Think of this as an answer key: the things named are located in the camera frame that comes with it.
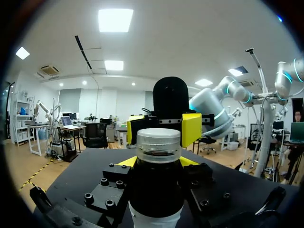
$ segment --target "white bottle cap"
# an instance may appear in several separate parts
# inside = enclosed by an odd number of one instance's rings
[[[151,163],[169,163],[181,156],[181,133],[168,128],[147,128],[137,132],[136,155]]]

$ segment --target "ceiling vent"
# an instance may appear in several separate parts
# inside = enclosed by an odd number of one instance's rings
[[[259,92],[262,88],[261,86],[254,80],[254,79],[246,79],[239,81],[239,83],[248,89],[249,91],[256,91]]]
[[[59,70],[57,70],[56,67],[50,65],[43,66],[39,70],[49,76],[54,76],[59,74]]]

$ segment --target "ceiling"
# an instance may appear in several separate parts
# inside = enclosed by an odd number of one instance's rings
[[[106,8],[134,10],[129,32],[99,32],[98,10]],[[92,68],[104,68],[101,59],[122,60],[123,71],[93,70],[93,74],[75,36]],[[196,81],[205,78],[216,86],[229,75],[228,69],[238,66],[249,73],[237,80],[260,83],[245,49],[255,49],[270,89],[277,63],[300,55],[283,23],[257,0],[62,0],[46,7],[20,46],[30,55],[24,60],[15,56],[12,69],[34,75],[39,67],[54,65],[59,78],[41,81],[53,89],[151,91],[158,79],[177,76],[190,87],[190,94],[201,89]]]

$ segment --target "light panel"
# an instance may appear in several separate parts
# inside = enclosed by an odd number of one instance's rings
[[[104,65],[106,70],[123,70],[124,62],[120,60],[105,60]]]
[[[128,32],[133,9],[101,9],[98,12],[100,32]]]
[[[16,52],[16,56],[24,60],[26,57],[29,56],[29,52],[24,49],[24,47],[19,48],[19,50]]]
[[[201,79],[200,81],[197,81],[195,84],[202,86],[202,87],[206,87],[206,86],[213,84],[213,82],[211,82],[207,79]]]
[[[236,70],[236,69],[229,69],[228,71],[235,77],[243,75],[242,72],[240,72],[239,70]]]

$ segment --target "office chair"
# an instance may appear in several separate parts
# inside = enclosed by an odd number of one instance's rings
[[[263,133],[264,125],[261,124],[261,130]],[[257,145],[257,151],[261,148],[262,139],[258,138],[258,125],[256,123],[252,123],[250,125],[250,136],[248,138],[248,149],[254,151]]]
[[[216,140],[212,139],[210,136],[206,136],[204,138],[199,139],[199,143],[200,142],[209,145],[209,144],[216,143]],[[202,149],[203,149],[203,151],[207,150],[207,154],[210,154],[209,150],[214,151],[214,153],[217,153],[216,150],[213,147],[211,147],[211,146],[205,146]]]
[[[106,124],[87,123],[85,136],[82,137],[84,145],[88,148],[107,148]]]
[[[113,120],[112,119],[103,119],[103,118],[100,118],[99,122],[103,123],[103,124],[106,124],[106,125],[110,125],[110,124],[112,124]]]

